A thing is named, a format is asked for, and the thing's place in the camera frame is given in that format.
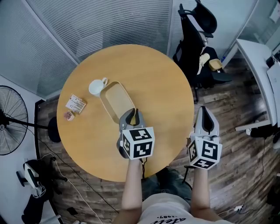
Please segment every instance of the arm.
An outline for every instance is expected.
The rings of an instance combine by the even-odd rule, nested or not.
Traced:
[[[122,194],[122,208],[112,224],[136,224],[142,213],[140,160],[130,160]]]
[[[208,171],[204,169],[196,168],[194,171],[191,214],[196,218],[208,221],[221,220],[221,218],[210,209]]]

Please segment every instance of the person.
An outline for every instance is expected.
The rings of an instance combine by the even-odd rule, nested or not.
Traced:
[[[166,167],[141,182],[140,168],[140,160],[129,161],[113,224],[230,224],[210,208],[207,170],[195,169],[191,190],[177,170]]]

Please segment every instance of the white t-shirt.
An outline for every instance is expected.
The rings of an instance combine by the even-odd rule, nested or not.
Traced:
[[[177,195],[154,194],[143,201],[138,224],[231,224],[225,220],[211,222],[193,217],[190,205]]]

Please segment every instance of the desk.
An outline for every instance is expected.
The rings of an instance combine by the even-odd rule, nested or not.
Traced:
[[[266,73],[269,69],[266,65],[266,59],[271,56],[271,50],[264,44],[237,39],[235,45],[222,63],[223,68],[227,65],[227,63],[232,59],[232,57],[238,50],[243,55],[255,77],[255,80],[262,94],[262,99],[266,105],[268,118],[261,122],[238,126],[235,128],[235,130],[241,131],[248,128],[256,128],[269,124],[275,125],[277,123],[276,106],[270,80]]]
[[[155,148],[145,164],[150,176],[174,160],[186,145],[193,126],[190,85],[180,68],[166,55],[140,45],[117,45],[84,60],[68,77],[59,97],[57,125],[63,146],[86,172],[101,179],[124,182],[128,160],[116,148],[119,125],[99,98],[88,91],[94,79],[107,77],[126,88],[147,126],[154,127]],[[71,94],[87,102],[73,121],[63,117]]]

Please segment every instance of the white mug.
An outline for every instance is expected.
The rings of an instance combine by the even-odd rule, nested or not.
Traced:
[[[102,80],[100,79],[93,80],[89,84],[88,90],[94,96],[100,97],[100,92],[107,85],[107,83],[108,83],[107,78],[103,78]]]

